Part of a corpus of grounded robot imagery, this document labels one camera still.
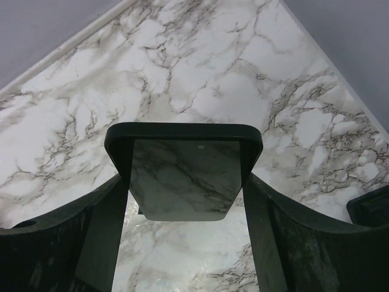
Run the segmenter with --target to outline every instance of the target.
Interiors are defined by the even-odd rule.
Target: black object
[[[389,186],[349,201],[347,210],[354,224],[368,227],[389,224]]]
[[[333,219],[253,174],[243,192],[261,292],[389,291],[389,225]]]
[[[69,204],[0,229],[0,290],[111,291],[127,196],[116,175]]]
[[[105,148],[147,219],[225,217],[262,152],[247,125],[119,123]]]

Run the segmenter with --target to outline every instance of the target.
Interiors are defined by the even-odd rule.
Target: marble floor
[[[125,121],[245,123],[254,173],[349,221],[389,183],[388,144],[277,0],[146,0],[0,100],[0,227],[46,213],[116,171]],[[113,291],[258,291],[242,197],[225,220],[152,222],[129,197]]]

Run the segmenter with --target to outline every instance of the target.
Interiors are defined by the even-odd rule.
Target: reflective surface
[[[216,221],[241,188],[238,141],[134,142],[130,191],[147,219]]]

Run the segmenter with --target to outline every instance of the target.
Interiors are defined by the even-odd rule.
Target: gray wall
[[[389,130],[389,0],[283,0]]]
[[[120,2],[0,1],[0,89]]]

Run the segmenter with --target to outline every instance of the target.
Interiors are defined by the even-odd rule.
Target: marble surface
[[[278,1],[135,1],[1,98],[0,227],[113,176],[105,132],[134,120],[253,125],[253,172],[345,221],[389,182],[387,142]],[[258,291],[241,195],[222,221],[136,213],[130,197],[113,291]]]

